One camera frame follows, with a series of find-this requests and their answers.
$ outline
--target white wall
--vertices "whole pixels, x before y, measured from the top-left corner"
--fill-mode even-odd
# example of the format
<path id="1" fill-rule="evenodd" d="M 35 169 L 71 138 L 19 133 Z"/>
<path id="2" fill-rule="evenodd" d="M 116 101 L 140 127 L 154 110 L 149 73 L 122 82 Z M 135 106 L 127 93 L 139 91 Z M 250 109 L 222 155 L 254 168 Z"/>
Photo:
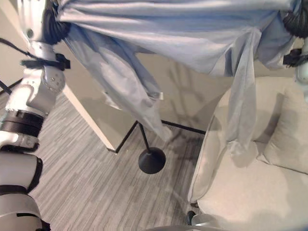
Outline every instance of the white wall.
<path id="1" fill-rule="evenodd" d="M 26 49 L 24 40 L 17 34 L 12 23 L 6 18 L 0 9 L 0 37 L 9 40 L 17 47 Z M 0 44 L 0 80 L 6 85 L 11 85 L 23 77 L 23 67 L 19 65 L 22 59 L 26 59 L 23 54 Z"/>

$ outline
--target black lamp base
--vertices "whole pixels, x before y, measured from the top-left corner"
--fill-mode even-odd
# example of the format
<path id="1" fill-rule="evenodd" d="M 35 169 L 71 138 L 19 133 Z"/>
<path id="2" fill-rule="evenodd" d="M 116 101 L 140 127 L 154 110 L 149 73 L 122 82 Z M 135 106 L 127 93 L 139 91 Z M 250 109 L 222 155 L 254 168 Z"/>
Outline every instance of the black lamp base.
<path id="1" fill-rule="evenodd" d="M 142 172 L 147 174 L 155 174 L 163 169 L 166 163 L 166 156 L 162 150 L 159 148 L 150 148 L 150 153 L 148 150 L 144 150 L 138 160 L 139 168 Z"/>

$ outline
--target chair leg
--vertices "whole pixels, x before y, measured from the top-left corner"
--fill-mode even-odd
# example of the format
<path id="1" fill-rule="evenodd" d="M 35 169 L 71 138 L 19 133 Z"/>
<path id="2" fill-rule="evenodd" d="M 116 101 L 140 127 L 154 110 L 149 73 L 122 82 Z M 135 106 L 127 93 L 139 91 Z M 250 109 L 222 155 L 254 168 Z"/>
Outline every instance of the chair leg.
<path id="1" fill-rule="evenodd" d="M 188 224 L 188 225 L 192 225 L 192 219 L 193 219 L 193 217 L 194 217 L 195 215 L 196 215 L 195 212 L 193 212 L 193 211 L 188 211 L 187 216 L 186 216 L 187 224 Z"/>

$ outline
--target black lamp pole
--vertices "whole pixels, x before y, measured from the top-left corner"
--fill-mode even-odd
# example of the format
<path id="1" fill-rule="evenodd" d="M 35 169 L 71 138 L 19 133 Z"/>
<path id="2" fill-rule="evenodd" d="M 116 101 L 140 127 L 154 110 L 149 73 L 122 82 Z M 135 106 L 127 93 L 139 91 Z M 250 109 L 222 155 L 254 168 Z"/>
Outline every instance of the black lamp pole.
<path id="1" fill-rule="evenodd" d="M 142 172 L 147 174 L 155 174 L 163 169 L 166 163 L 164 152 L 155 147 L 150 147 L 146 139 L 143 125 L 139 123 L 141 134 L 145 143 L 146 149 L 140 154 L 138 164 Z"/>

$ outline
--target fabric fold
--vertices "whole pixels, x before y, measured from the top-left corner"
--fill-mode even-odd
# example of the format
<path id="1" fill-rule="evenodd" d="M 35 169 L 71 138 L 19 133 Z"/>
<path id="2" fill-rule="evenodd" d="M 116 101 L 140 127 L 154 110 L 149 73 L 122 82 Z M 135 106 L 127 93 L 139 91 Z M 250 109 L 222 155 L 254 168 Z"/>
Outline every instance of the fabric fold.
<path id="1" fill-rule="evenodd" d="M 136 58 L 153 52 L 212 76 L 234 76 L 226 141 L 242 154 L 256 121 L 254 59 L 269 68 L 293 44 L 280 10 L 293 0 L 63 0 L 58 20 L 74 25 L 66 40 L 111 100 L 162 139 L 155 79 Z"/>

